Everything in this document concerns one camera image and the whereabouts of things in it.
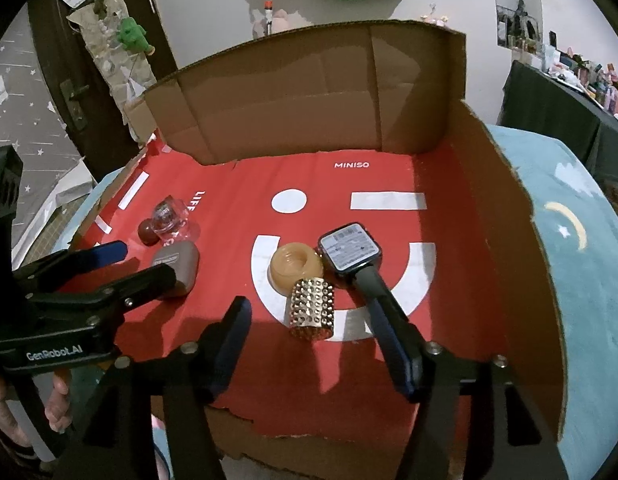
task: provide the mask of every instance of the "screw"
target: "screw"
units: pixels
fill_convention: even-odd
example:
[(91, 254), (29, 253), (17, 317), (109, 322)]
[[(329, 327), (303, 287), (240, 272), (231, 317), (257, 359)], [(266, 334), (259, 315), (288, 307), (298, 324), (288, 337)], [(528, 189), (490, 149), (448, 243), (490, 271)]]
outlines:
[(442, 347), (435, 341), (428, 341), (425, 343), (425, 350), (431, 355), (438, 355), (442, 353)]
[(116, 359), (113, 365), (118, 368), (118, 370), (122, 370), (123, 368), (127, 368), (129, 365), (131, 365), (131, 359), (126, 355), (122, 355), (118, 359)]
[(198, 351), (198, 343), (195, 341), (184, 343), (180, 346), (180, 351), (186, 355), (195, 354)]
[(508, 361), (504, 355), (498, 354), (493, 358), (493, 364), (495, 364), (498, 368), (506, 368)]

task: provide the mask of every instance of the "human hand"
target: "human hand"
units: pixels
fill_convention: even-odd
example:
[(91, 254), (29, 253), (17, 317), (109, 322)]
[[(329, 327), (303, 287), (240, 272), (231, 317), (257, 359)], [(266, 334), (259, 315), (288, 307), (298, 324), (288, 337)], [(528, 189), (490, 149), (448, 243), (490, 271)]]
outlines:
[[(54, 431), (64, 431), (71, 424), (71, 411), (69, 400), (69, 386), (71, 372), (58, 370), (53, 376), (54, 388), (45, 405), (45, 416), (49, 426)], [(0, 430), (18, 446), (29, 447), (32, 443), (9, 410), (6, 402), (7, 383), (0, 376)]]

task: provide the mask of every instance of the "white star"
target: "white star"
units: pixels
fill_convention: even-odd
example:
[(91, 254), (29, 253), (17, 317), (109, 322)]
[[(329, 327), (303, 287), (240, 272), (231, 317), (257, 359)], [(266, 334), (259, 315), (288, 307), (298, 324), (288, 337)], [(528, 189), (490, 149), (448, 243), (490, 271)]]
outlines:
[(558, 227), (558, 232), (562, 235), (563, 238), (571, 236), (571, 233), (564, 225)]

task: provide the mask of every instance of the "white wall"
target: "white wall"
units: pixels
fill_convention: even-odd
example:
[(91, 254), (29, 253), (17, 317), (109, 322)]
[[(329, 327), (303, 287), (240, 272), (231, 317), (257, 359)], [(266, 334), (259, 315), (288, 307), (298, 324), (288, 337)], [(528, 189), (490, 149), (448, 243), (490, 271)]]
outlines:
[(571, 47), (584, 59), (612, 62), (618, 73), (618, 37), (593, 0), (542, 0), (544, 42), (549, 31), (558, 37), (558, 48)]
[[(265, 0), (155, 0), (179, 67), (252, 38), (252, 15)], [(312, 23), (397, 18), (418, 20), (438, 4), (452, 28), (467, 33), (467, 100), (494, 123), (510, 51), (497, 45), (495, 0), (273, 0), (276, 9), (297, 12)]]

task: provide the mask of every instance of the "brown ball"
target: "brown ball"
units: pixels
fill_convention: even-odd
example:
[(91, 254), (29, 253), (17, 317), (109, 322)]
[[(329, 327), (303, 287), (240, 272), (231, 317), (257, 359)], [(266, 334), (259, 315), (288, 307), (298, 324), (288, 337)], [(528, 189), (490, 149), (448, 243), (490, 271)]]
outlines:
[(158, 235), (154, 233), (154, 230), (151, 229), (151, 219), (150, 218), (145, 218), (138, 225), (138, 238), (140, 238), (140, 241), (144, 243), (147, 247), (156, 245), (158, 241), (160, 240)]

